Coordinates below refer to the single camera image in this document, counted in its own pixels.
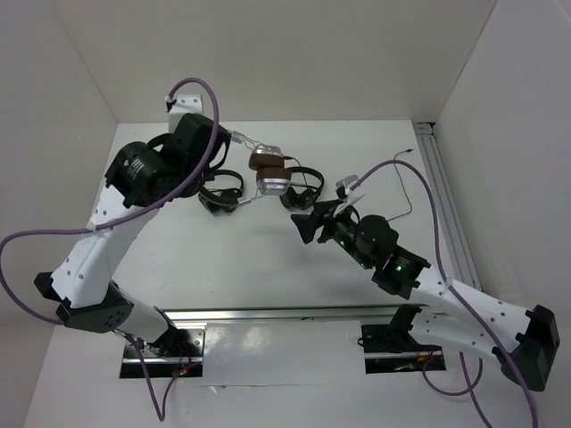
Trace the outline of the brown silver headphones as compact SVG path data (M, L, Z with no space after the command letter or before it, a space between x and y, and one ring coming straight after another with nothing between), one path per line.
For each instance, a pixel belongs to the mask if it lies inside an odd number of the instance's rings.
M199 190L199 195L208 202L222 207L240 207L263 196L284 194L291 183L291 171L286 168L286 157L275 145L264 144L237 131L231 132L230 141L242 144L251 151L248 166L256 172L256 193L252 198L217 196L206 188Z

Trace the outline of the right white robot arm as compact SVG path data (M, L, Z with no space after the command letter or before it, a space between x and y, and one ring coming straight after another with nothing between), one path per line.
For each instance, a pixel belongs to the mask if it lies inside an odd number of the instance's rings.
M455 347L496 364L514 383L544 391L560 338L554 313L510 304L457 280L446 281L426 259L401 247L387 220L353 220L336 213L337 201L319 202L310 214L293 214L302 241L335 241L383 291L402 297L389 329L400 350L434 344Z

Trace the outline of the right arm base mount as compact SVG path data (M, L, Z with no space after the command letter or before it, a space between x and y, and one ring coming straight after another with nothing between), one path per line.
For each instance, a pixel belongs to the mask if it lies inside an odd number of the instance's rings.
M428 371L446 370L441 347L419 345L389 325L363 325L358 344L368 375L421 372L425 363Z

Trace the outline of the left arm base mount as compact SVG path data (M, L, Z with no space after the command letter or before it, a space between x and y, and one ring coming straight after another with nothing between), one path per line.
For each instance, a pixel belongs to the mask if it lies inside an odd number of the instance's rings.
M135 347L126 341L120 364L120 379L144 379L140 353L149 377L170 378L174 372L181 378L201 377L203 375L203 355L206 339L205 323L182 323L177 328L186 334L186 340L178 340L168 350L159 351L141 339L136 338Z

